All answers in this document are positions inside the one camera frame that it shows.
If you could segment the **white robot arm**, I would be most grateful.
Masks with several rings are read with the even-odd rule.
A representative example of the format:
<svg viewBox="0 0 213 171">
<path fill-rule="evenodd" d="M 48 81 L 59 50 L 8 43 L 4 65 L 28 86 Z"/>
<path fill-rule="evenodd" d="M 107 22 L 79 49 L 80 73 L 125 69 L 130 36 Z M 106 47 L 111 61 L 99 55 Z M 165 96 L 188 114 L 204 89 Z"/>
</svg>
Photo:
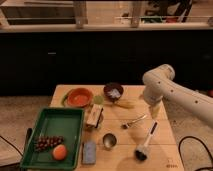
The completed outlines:
<svg viewBox="0 0 213 171">
<path fill-rule="evenodd" d="M 168 64 L 145 72 L 142 76 L 144 101 L 155 106 L 165 97 L 213 128 L 213 98 L 175 83 L 174 77 L 175 70 Z"/>
</svg>

